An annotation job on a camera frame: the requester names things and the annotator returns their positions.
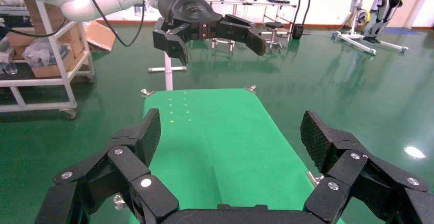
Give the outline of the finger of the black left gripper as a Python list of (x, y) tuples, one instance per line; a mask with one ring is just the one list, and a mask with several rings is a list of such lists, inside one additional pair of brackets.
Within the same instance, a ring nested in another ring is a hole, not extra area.
[(258, 56), (263, 56), (267, 48), (266, 40), (255, 23), (231, 14), (226, 14), (218, 22), (216, 36), (244, 43)]
[(190, 40), (190, 24), (174, 26), (166, 18), (160, 17), (153, 29), (153, 43), (156, 49), (164, 51), (168, 57), (179, 59), (183, 66), (188, 64), (186, 43)]

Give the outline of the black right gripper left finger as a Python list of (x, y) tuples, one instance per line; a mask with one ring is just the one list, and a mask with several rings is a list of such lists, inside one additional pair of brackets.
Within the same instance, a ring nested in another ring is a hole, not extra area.
[(160, 135), (160, 113), (151, 108), (138, 125), (117, 131), (102, 151), (59, 171), (36, 223), (89, 223), (116, 194), (139, 223), (162, 223), (180, 207), (149, 168)]

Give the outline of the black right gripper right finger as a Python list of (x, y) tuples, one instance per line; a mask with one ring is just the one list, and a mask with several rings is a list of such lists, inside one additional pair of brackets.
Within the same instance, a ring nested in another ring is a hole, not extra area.
[(433, 195), (420, 177), (370, 153), (356, 137), (308, 110), (300, 136), (323, 178), (305, 210), (335, 223), (351, 198), (385, 223), (433, 223)]

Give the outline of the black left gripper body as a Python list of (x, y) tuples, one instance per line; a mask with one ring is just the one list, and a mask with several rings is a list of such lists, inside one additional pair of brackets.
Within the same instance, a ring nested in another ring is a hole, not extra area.
[(179, 28), (184, 41), (217, 37), (217, 27), (223, 19), (205, 0), (157, 0), (163, 18), (163, 32)]

